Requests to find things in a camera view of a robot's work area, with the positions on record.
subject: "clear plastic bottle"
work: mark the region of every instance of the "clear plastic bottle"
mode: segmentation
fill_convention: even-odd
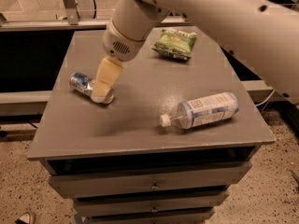
[[[239,110],[234,94],[224,92],[178,104],[169,114],[160,116],[163,127],[177,126],[181,129],[228,119]]]
[[[69,85],[71,88],[91,97],[93,93],[93,85],[95,79],[89,76],[86,76],[80,72],[75,72],[69,79]],[[107,94],[103,104],[110,104],[114,98],[114,90],[111,88],[110,92]]]

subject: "drawer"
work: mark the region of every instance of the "drawer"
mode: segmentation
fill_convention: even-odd
[[[62,175],[52,176],[50,185],[65,198],[192,189],[237,183],[250,167],[249,161],[243,161],[89,175]]]
[[[209,219],[214,214],[214,210],[190,209],[174,212],[162,212],[157,214],[120,215],[116,217],[90,218],[91,224],[170,224],[202,222]]]
[[[164,194],[131,195],[124,198],[102,198],[96,201],[75,202],[82,217],[122,215],[132,213],[158,213],[170,210],[213,207],[228,196],[227,191],[171,191]]]

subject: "metal post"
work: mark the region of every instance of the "metal post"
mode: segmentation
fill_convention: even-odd
[[[7,19],[6,17],[0,12],[0,27],[6,23]]]
[[[71,25],[78,25],[78,12],[75,0],[64,0],[64,7],[66,11],[66,16],[68,23]]]

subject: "floor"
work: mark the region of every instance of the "floor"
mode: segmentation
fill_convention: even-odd
[[[206,224],[299,223],[299,189],[290,172],[299,171],[298,136],[283,110],[269,108],[263,117],[276,143],[259,149],[253,167],[229,188],[230,196]],[[1,127],[7,136],[0,138],[0,223],[14,223],[32,211],[36,224],[75,224],[72,202],[49,186],[39,162],[26,159],[36,128],[29,123]]]

